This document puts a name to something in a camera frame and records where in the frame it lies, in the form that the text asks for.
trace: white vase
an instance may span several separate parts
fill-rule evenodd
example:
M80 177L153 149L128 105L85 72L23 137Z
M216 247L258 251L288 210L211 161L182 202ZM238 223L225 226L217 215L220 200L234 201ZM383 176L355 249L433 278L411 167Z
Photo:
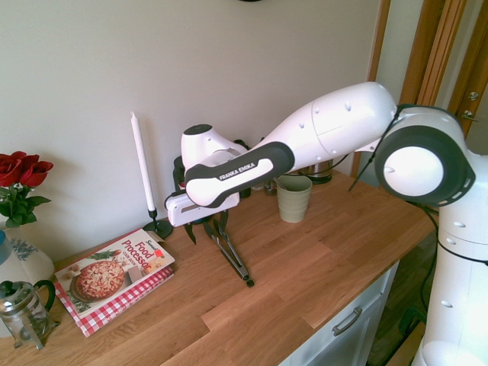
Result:
M53 261L46 253L28 242L22 234L22 226L16 228L1 228L5 232L8 241L12 247L12 254L15 254L18 267L22 269L24 275L20 271L12 271L7 274L10 277L9 281L26 281L35 284L40 280L50 280L54 275ZM0 271L0 278L5 276L3 271Z
M50 280L54 275L54 264L46 253L28 242L22 235L21 227L6 228L0 223L0 230L5 232L7 241L3 250L10 252L8 258L0 264L0 283L3 281L24 281L35 284L40 280ZM0 338L11 334L0 321Z

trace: tongs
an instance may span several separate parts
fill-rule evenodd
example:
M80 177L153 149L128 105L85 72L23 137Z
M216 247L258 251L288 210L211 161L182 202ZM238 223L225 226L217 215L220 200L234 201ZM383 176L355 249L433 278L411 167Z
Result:
M242 263L239 254L234 249L234 246L230 242L229 236L225 232L228 218L229 218L229 211L228 210L222 211L220 213L219 221L213 219L214 227L212 227L208 223L208 221L204 222L205 232L207 233L209 238L211 238L214 242L217 243L223 256L227 259L227 261L229 261L230 265L232 265L232 267L237 272L237 274L241 277L241 279L243 279L246 282L247 287L252 287L254 286L254 281L249 277L249 272L247 268L244 266L244 263ZM222 245L219 236L221 236L226 241L230 252L228 252L227 249Z

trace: green cup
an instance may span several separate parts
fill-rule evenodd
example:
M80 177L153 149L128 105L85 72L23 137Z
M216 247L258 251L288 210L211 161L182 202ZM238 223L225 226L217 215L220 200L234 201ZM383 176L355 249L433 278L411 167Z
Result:
M282 175L277 186L280 217L288 223L299 223L305 217L312 192L312 181L302 175Z

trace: drawer handle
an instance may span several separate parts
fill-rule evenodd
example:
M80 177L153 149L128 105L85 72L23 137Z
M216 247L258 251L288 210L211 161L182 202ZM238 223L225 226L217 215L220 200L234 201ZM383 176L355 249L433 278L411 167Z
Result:
M353 311L352 311L352 314L354 314L354 318L349 322L347 323L343 328L339 328L339 326L341 324L338 324L337 326L334 326L332 328L332 331L334 332L334 336L338 336L339 334L345 332L346 330L348 330L352 324L356 323L356 320L359 319L359 317L361 316L361 313L363 312L363 309L360 308L360 307L356 307Z

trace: flower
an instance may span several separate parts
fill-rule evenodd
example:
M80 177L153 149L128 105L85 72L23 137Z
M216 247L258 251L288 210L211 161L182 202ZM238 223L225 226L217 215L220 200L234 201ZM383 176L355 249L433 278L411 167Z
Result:
M27 197L47 177L51 162L40 162L38 155L23 151L0 154L0 214L8 217L7 227L37 221L34 208L50 202L45 197Z

